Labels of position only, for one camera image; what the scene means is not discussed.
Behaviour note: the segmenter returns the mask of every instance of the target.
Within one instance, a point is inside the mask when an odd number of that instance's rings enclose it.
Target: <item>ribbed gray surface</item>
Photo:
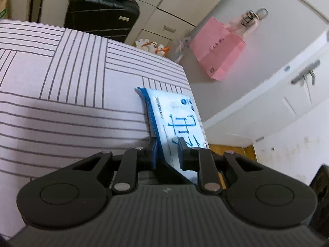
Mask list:
[[[307,227],[264,230],[243,223],[219,197],[204,196],[195,186],[139,185],[116,196],[98,218],[66,231],[22,230],[16,247],[317,247],[323,241]]]

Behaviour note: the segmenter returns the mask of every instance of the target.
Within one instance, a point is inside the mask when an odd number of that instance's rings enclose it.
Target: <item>striped bed sheet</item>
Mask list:
[[[24,227],[16,196],[29,181],[99,151],[147,145],[136,87],[193,98],[169,59],[81,31],[0,20],[1,235]]]

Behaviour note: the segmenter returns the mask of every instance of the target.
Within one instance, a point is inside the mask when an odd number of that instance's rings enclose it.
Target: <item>black suitcase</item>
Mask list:
[[[70,0],[64,27],[124,42],[138,16],[135,0]]]

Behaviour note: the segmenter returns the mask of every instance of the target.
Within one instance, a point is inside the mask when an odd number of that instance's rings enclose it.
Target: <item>beige bag with black print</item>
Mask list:
[[[0,0],[0,19],[7,19],[7,0]]]

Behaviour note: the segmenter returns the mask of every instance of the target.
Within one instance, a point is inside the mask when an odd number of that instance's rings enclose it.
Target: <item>door latch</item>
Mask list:
[[[304,85],[304,82],[307,80],[307,75],[310,74],[312,77],[312,85],[315,85],[315,74],[313,72],[321,64],[320,60],[318,59],[314,63],[308,65],[299,75],[291,81],[292,85],[297,84],[298,82],[301,83],[301,86]]]

